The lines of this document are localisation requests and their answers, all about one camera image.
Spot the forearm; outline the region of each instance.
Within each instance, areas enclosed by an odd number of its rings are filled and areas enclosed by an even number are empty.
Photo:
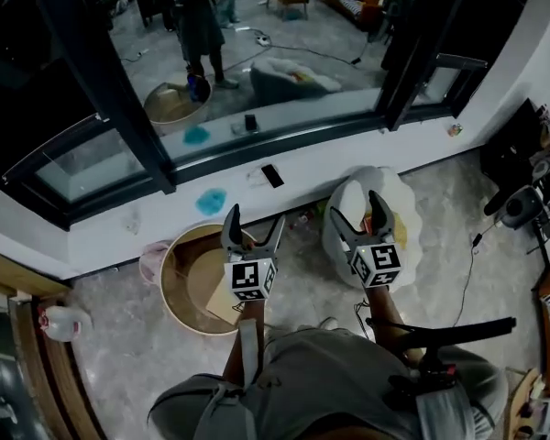
[[[397,310],[387,286],[366,289],[366,294],[370,306],[371,317],[403,325],[402,316]],[[397,357],[403,357],[403,354],[400,353],[397,347],[397,341],[401,336],[406,334],[407,331],[399,327],[385,324],[373,324],[373,332],[375,333],[375,341],[377,344],[386,348]],[[405,356],[411,365],[417,365],[422,357],[422,352],[419,349],[408,350]]]
[[[258,341],[258,370],[257,375],[263,368],[263,347],[265,344],[265,302],[246,302],[240,321],[254,319],[257,327]],[[240,331],[236,333],[235,344],[230,351],[230,357],[226,362],[223,377],[226,381],[230,381],[238,386],[243,386],[245,383],[245,371],[242,363],[242,345],[240,342]]]

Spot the window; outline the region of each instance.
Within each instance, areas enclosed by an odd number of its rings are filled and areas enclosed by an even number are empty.
[[[0,137],[0,187],[68,227],[264,156],[457,116],[525,3],[493,1],[496,16],[480,0],[0,0],[0,30],[22,12],[37,41],[0,52],[0,77],[20,78],[0,106],[16,93],[34,126],[11,149]]]

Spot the white cube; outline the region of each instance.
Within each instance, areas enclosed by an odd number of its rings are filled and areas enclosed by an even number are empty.
[[[357,247],[350,267],[366,289],[390,285],[402,270],[399,245],[383,243]]]
[[[240,302],[267,300],[277,274],[270,258],[227,262],[224,271],[230,292]]]

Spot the wall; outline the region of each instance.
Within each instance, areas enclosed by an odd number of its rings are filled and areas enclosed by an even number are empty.
[[[328,195],[360,165],[405,171],[479,146],[496,127],[491,119],[505,111],[524,83],[550,97],[549,27],[550,0],[529,0],[503,52],[459,118],[464,130],[458,137],[446,133],[453,119],[437,119],[402,126],[395,133],[367,132],[313,145],[188,182],[168,196],[158,192],[143,197],[76,224],[67,235],[0,192],[0,252],[67,278],[136,258],[148,243],[174,238],[192,226],[219,223],[235,203],[241,204],[243,222],[256,220]],[[248,179],[267,162],[285,181],[277,190]],[[194,202],[212,187],[226,189],[227,198],[221,213],[208,218]]]

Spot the black phone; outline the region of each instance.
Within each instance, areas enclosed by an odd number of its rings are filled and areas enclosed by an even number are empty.
[[[263,166],[260,170],[263,171],[263,174],[269,180],[273,189],[283,185],[283,179],[273,165]]]

